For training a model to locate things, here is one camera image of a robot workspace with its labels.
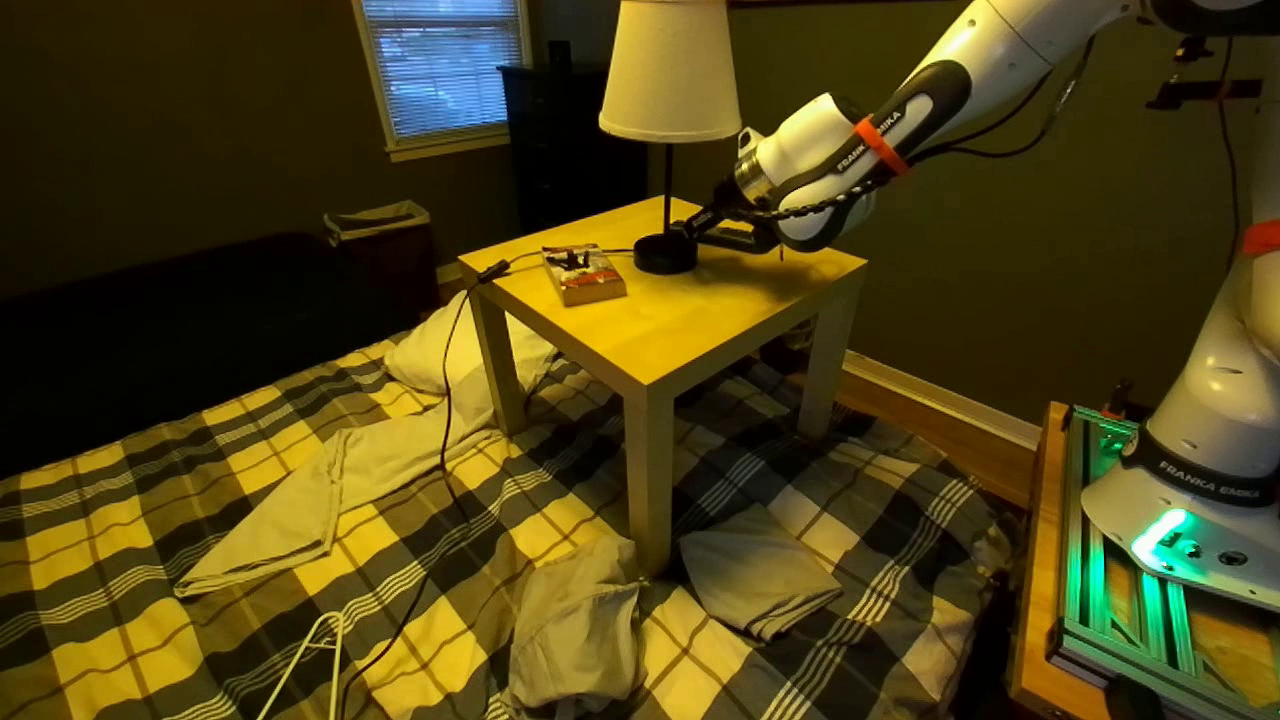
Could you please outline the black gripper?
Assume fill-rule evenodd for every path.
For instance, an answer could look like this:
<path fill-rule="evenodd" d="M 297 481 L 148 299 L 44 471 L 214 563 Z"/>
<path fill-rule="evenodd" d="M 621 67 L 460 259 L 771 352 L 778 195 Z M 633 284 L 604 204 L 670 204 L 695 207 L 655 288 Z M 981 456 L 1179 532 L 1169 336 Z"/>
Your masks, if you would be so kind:
<path fill-rule="evenodd" d="M 724 181 L 713 188 L 713 202 L 692 211 L 679 234 L 695 244 L 732 247 L 732 252 L 771 252 L 777 227 L 768 211 L 754 211 L 748 195 Z"/>

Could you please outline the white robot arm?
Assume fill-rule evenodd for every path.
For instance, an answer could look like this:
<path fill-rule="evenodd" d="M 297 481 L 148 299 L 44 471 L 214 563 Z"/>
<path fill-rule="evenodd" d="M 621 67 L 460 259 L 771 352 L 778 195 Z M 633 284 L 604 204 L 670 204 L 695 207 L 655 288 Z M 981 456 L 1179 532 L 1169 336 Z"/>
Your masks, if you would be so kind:
<path fill-rule="evenodd" d="M 857 227 L 885 184 L 966 153 L 1021 93 L 1141 12 L 1184 35 L 1280 35 L 1280 0 L 966 0 L 875 113 L 851 121 L 813 98 L 777 130 L 748 130 L 708 211 L 748 224 L 760 247 L 817 252 Z M 1280 608 L 1274 175 L 1274 138 L 1260 131 L 1253 204 L 1184 367 L 1081 492 L 1087 525 L 1133 563 L 1268 611 Z"/>

